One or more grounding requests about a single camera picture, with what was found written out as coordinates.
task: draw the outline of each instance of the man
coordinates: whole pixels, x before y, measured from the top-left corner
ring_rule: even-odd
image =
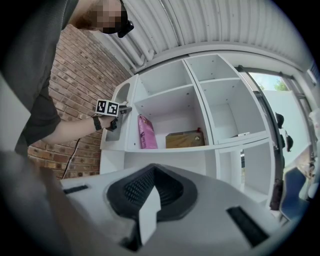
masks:
[[[7,84],[31,113],[16,145],[17,153],[26,156],[27,147],[39,140],[51,145],[77,140],[95,132],[97,122],[102,129],[110,126],[114,119],[110,116],[95,117],[95,123],[93,118],[61,121],[49,96],[49,80],[56,45],[68,23],[78,29],[112,34],[127,21],[120,0],[44,0],[20,24],[0,66]]]

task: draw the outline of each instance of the white ceiling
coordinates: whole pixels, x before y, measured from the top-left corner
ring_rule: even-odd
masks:
[[[107,38],[118,49],[117,57],[134,72],[160,57],[210,47],[259,52],[302,71],[312,63],[297,30],[268,0],[124,0],[124,4],[135,28],[124,39]],[[148,52],[149,61],[144,58]]]

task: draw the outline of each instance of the black rubber grip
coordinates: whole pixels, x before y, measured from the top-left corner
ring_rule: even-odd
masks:
[[[86,190],[88,188],[89,187],[87,185],[74,186],[74,187],[71,187],[71,188],[64,189],[63,192],[67,195],[67,194],[71,194],[71,193],[74,193],[74,192],[79,192],[81,190]]]
[[[226,211],[252,247],[257,246],[269,237],[240,206],[231,207]]]

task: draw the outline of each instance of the dark gray t-shirt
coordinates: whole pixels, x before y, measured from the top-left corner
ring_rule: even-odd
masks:
[[[44,0],[17,32],[1,61],[7,84],[31,113],[15,149],[19,154],[26,156],[27,146],[53,133],[60,122],[48,87],[61,30],[77,3]]]

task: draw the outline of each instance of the pink bag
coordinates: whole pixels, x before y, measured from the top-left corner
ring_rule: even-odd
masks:
[[[154,150],[158,148],[152,123],[142,114],[138,115],[138,125],[141,139],[141,148]]]

